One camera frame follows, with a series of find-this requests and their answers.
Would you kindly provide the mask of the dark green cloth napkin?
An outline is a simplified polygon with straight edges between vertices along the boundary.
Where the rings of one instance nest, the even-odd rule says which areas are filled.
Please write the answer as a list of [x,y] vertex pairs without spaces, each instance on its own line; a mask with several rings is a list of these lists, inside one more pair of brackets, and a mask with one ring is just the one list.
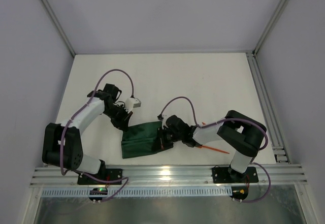
[[122,158],[135,158],[161,152],[163,148],[157,137],[157,131],[161,126],[160,121],[130,126],[122,135]]

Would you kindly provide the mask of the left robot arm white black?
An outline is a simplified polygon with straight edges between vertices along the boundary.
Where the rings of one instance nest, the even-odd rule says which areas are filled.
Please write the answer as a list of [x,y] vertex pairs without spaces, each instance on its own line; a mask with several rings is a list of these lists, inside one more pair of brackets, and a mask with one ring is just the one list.
[[87,127],[100,115],[110,118],[112,125],[126,132],[133,109],[141,102],[133,95],[121,104],[121,90],[106,84],[103,90],[90,92],[89,100],[70,119],[61,123],[49,123],[45,128],[42,161],[61,168],[62,173],[74,171],[91,175],[102,175],[105,162],[85,155],[81,136]]

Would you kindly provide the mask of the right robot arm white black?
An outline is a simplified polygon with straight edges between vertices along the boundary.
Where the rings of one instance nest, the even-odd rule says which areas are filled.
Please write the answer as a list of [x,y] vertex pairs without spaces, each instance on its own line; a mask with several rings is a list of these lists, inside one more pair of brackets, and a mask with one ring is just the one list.
[[156,132],[152,149],[158,152],[172,148],[178,141],[188,147],[199,148],[213,141],[224,140],[236,150],[227,170],[230,179],[235,182],[246,178],[249,164],[269,142],[263,124],[235,110],[230,110],[225,118],[205,125],[188,125],[172,115]]

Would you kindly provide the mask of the orange plastic fork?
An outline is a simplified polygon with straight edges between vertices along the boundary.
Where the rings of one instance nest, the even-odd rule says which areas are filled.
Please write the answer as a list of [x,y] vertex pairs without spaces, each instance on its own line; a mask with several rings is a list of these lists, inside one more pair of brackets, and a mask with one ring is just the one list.
[[199,148],[200,148],[200,149],[213,150],[213,151],[220,152],[220,153],[224,153],[224,154],[229,154],[229,152],[227,152],[227,151],[220,150],[220,149],[217,149],[217,148],[214,148],[214,147],[210,147],[210,146],[202,145],[202,146],[200,146]]

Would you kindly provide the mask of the left black controller board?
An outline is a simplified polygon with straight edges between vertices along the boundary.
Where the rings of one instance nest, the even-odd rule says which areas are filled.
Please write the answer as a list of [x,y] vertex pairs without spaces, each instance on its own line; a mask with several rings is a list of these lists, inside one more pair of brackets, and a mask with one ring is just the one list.
[[93,203],[101,203],[108,196],[108,190],[104,187],[93,188],[89,191],[88,198]]

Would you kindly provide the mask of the black controller board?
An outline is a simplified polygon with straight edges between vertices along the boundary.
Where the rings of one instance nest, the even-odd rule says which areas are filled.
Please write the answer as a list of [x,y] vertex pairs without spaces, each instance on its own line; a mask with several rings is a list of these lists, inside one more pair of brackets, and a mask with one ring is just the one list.
[[108,196],[108,190],[104,187],[93,188],[89,191],[88,198],[93,203],[101,203]]
[[249,190],[244,186],[232,186],[231,187],[231,199],[233,201],[244,202],[248,197]]

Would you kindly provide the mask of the right black controller board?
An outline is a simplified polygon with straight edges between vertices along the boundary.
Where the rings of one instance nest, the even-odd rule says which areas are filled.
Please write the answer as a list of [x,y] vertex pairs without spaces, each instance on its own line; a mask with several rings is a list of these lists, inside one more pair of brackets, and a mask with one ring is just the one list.
[[233,201],[244,202],[248,197],[249,190],[244,186],[232,186],[231,187],[231,199]]

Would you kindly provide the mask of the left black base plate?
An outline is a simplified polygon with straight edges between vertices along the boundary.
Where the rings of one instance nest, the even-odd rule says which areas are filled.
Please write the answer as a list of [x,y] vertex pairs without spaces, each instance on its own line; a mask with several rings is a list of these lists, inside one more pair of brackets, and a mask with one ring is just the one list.
[[94,180],[84,174],[80,175],[78,185],[122,185],[122,169],[106,169],[104,172],[92,175],[101,181]]

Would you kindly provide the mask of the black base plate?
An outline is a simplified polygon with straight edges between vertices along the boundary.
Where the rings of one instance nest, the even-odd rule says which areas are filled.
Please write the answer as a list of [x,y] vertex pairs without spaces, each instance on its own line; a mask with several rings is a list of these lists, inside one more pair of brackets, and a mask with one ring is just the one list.
[[122,185],[122,169],[106,169],[104,172],[92,175],[101,181],[94,180],[84,174],[80,175],[78,185]]
[[239,173],[230,167],[214,167],[212,170],[213,183],[258,183],[258,175],[255,167],[248,167],[244,173]]

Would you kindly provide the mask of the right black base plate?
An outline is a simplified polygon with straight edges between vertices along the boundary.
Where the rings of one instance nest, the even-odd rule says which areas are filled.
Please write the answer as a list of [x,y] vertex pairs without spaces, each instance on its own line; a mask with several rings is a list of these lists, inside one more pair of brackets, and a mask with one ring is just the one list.
[[214,167],[212,170],[213,183],[258,183],[258,175],[255,167],[248,167],[244,173],[239,173],[230,167]]

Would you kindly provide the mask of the aluminium front rail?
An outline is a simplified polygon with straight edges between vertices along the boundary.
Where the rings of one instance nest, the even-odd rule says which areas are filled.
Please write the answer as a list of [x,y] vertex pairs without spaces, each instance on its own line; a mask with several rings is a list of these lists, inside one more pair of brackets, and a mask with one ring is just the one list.
[[[109,166],[122,169],[129,178],[128,186],[213,186],[212,166]],[[273,185],[307,184],[303,168],[297,164],[264,165]],[[78,175],[61,175],[58,167],[38,167],[32,175],[30,187],[73,187]]]

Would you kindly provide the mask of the right aluminium side rail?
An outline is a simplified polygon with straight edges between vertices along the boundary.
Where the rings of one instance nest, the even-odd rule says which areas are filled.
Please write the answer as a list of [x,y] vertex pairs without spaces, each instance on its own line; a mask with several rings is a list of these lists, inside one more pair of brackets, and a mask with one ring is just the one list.
[[278,164],[291,164],[285,140],[280,130],[275,111],[272,107],[270,96],[268,94],[265,82],[262,77],[261,70],[259,69],[257,59],[253,52],[246,53],[248,65],[252,74],[252,78],[257,91],[259,103],[262,108],[263,117],[266,123],[269,134],[269,142],[275,155],[276,163]]

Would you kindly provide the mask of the left aluminium corner post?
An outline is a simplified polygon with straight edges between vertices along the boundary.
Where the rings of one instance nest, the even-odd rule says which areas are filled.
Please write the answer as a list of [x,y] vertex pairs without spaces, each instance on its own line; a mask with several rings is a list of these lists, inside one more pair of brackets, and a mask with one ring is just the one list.
[[57,18],[50,2],[48,0],[39,0],[42,7],[44,8],[46,14],[48,15],[50,21],[52,22],[53,26],[55,27],[58,35],[60,36],[60,38],[62,39],[65,47],[68,49],[70,55],[74,58],[76,56],[76,52],[66,34],[66,32],[64,31],[59,19]]

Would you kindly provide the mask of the aluminium corner post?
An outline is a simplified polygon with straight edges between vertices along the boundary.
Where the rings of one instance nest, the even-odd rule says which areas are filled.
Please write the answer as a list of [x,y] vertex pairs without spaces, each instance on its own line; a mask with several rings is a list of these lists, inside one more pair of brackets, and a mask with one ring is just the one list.
[[74,58],[76,56],[76,52],[66,34],[66,32],[64,31],[59,19],[57,18],[50,2],[48,0],[39,0],[42,7],[44,8],[46,14],[48,15],[50,21],[52,22],[53,26],[55,27],[58,35],[60,36],[60,38],[62,39],[65,47],[68,49],[70,55]]
[[279,0],[276,8],[274,9],[269,21],[267,22],[258,42],[253,50],[253,55],[257,56],[261,48],[263,47],[265,41],[267,40],[268,36],[271,34],[271,31],[274,29],[275,25],[277,24],[278,20],[282,16],[283,12],[286,9],[290,0]]

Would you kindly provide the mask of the right aluminium corner post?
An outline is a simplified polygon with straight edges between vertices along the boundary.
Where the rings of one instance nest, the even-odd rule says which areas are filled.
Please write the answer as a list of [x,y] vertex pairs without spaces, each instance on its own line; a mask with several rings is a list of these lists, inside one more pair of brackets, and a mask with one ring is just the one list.
[[253,55],[257,56],[261,48],[263,47],[265,41],[267,40],[268,36],[271,34],[271,31],[274,29],[275,25],[277,24],[278,20],[282,16],[283,12],[286,9],[290,0],[279,0],[276,8],[274,9],[269,21],[267,22],[258,42],[253,50]]

